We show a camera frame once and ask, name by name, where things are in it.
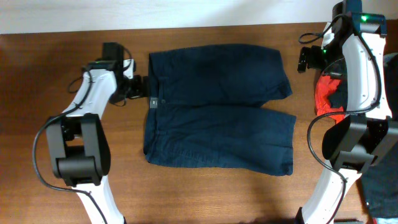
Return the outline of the dark teal shorts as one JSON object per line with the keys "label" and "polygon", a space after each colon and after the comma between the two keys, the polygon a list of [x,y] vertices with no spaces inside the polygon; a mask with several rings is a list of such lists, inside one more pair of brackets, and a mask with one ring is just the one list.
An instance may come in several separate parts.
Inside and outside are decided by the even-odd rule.
{"label": "dark teal shorts", "polygon": [[147,162],[293,173],[296,118],[264,107],[292,94],[278,50],[223,44],[153,52],[148,78]]}

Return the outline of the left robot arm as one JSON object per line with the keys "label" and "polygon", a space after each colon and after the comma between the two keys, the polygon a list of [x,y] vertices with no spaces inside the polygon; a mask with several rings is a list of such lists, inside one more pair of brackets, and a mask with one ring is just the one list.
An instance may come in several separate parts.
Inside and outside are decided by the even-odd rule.
{"label": "left robot arm", "polygon": [[65,183],[46,187],[73,192],[80,198],[92,223],[125,223],[109,186],[111,152],[101,124],[108,104],[125,106],[127,100],[146,96],[141,76],[135,76],[130,51],[116,42],[105,42],[101,57],[82,68],[81,85],[70,105],[49,118],[39,129],[45,133],[52,172]]}

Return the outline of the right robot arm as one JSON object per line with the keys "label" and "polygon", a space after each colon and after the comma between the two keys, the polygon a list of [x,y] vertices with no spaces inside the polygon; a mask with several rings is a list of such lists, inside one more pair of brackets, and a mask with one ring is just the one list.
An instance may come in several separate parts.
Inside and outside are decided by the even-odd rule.
{"label": "right robot arm", "polygon": [[333,7],[324,31],[313,36],[322,44],[302,42],[298,71],[312,68],[345,79],[348,103],[343,120],[323,137],[322,156],[317,157],[323,171],[295,223],[334,223],[350,187],[397,143],[397,122],[384,84],[386,35],[383,15],[363,12],[360,0],[344,0]]}

